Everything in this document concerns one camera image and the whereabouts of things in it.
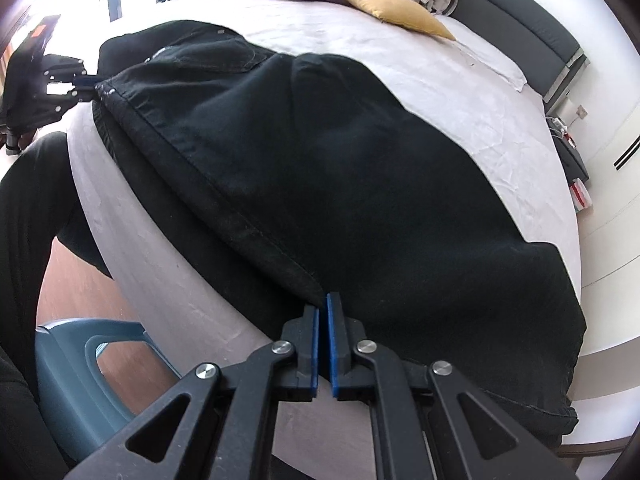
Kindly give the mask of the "black denim pants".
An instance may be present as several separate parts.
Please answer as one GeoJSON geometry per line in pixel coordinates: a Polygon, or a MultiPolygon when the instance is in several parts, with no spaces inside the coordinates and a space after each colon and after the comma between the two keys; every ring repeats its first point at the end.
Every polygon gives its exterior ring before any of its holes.
{"type": "Polygon", "coordinates": [[[134,195],[205,281],[274,336],[330,292],[404,359],[446,360],[548,446],[586,322],[468,153],[366,66],[176,21],[107,40],[93,105],[134,195]]]}

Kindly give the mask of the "white wardrobe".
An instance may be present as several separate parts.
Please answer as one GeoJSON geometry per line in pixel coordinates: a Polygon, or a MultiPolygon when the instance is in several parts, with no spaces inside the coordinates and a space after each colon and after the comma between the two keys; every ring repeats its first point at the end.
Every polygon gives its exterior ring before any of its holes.
{"type": "Polygon", "coordinates": [[[587,331],[569,445],[620,443],[639,421],[639,57],[589,59],[563,106],[592,199],[577,216],[587,331]]]}

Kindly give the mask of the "red white bag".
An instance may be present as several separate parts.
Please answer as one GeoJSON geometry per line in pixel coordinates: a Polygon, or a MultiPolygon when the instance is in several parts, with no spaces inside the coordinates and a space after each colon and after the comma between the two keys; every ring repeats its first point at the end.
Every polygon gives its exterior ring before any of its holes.
{"type": "Polygon", "coordinates": [[[573,180],[570,184],[570,196],[576,212],[581,212],[592,206],[592,198],[585,186],[579,178],[573,180]]]}

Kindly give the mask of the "teal plastic chair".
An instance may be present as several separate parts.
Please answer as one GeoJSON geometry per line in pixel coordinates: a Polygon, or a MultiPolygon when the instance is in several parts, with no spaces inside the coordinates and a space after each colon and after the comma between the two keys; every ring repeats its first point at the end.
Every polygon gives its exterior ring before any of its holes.
{"type": "Polygon", "coordinates": [[[75,462],[134,418],[98,367],[98,357],[109,344],[127,341],[144,344],[171,378],[180,377],[139,322],[64,318],[36,328],[40,411],[58,446],[75,462]]]}

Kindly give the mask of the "dark grey headboard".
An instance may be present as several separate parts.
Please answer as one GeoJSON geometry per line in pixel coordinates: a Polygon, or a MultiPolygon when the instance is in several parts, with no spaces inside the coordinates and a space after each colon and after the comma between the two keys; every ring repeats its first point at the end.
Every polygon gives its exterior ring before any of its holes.
{"type": "Polygon", "coordinates": [[[458,0],[452,17],[521,69],[553,110],[589,64],[574,36],[534,0],[458,0]]]}

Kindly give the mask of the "dark bedside table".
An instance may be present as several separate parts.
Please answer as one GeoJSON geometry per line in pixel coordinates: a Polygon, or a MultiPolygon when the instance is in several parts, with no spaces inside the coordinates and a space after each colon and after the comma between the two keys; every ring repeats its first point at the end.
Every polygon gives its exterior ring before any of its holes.
{"type": "Polygon", "coordinates": [[[559,156],[566,180],[572,184],[576,179],[587,183],[590,179],[586,165],[579,154],[577,145],[568,132],[567,126],[560,118],[547,116],[549,128],[556,154],[559,156]]]}

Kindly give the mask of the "yellow pillow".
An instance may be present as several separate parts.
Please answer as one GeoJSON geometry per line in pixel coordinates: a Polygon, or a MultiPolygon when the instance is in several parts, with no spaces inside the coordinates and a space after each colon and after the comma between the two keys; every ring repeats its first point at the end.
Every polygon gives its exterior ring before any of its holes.
{"type": "Polygon", "coordinates": [[[456,40],[437,18],[413,0],[346,0],[357,10],[377,20],[412,32],[456,40]]]}

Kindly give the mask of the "white bed sheet mattress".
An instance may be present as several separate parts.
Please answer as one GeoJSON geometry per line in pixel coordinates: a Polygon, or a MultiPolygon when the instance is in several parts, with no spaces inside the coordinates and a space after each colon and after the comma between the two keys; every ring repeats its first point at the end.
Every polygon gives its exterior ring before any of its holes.
{"type": "MultiPolygon", "coordinates": [[[[84,18],[56,42],[98,71],[105,41],[176,21],[218,25],[277,53],[339,55],[366,66],[406,110],[468,153],[526,242],[559,251],[577,299],[576,219],[536,92],[515,91],[455,42],[331,3],[180,0],[111,25],[84,18]]],[[[204,360],[231,364],[276,338],[216,292],[160,232],[102,141],[93,105],[70,114],[81,205],[107,269],[169,362],[178,370],[204,360]]]]}

